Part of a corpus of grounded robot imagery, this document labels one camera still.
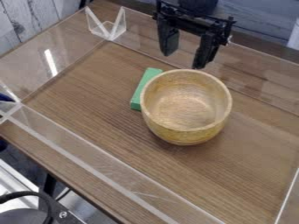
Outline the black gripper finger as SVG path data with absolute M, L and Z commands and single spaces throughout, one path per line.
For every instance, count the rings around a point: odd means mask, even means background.
M 201 37 L 201 46 L 197 50 L 193 68 L 203 69 L 206 65 L 213 62 L 217 52 L 219 50 L 219 41 L 217 38 L 217 34 L 213 32 L 207 32 Z
M 163 19 L 158 20 L 158 37 L 159 37 L 159 46 L 162 53 L 169 57 L 179 47 L 179 30 L 170 26 L 167 21 Z

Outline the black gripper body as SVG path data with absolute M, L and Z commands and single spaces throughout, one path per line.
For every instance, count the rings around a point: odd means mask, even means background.
M 154 20 L 163 19 L 170 26 L 197 36 L 213 32 L 219 45 L 226 46 L 237 20 L 214 16 L 218 3 L 219 0 L 157 0 Z

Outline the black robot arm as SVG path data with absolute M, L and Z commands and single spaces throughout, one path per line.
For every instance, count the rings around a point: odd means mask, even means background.
M 193 60 L 194 69 L 203 69 L 214 61 L 221 46 L 230 43 L 237 20 L 213 15 L 218 3 L 219 0 L 178 0 L 178 3 L 157 0 L 154 20 L 161 51 L 169 57 L 179 49 L 181 31 L 198 36 L 201 46 Z

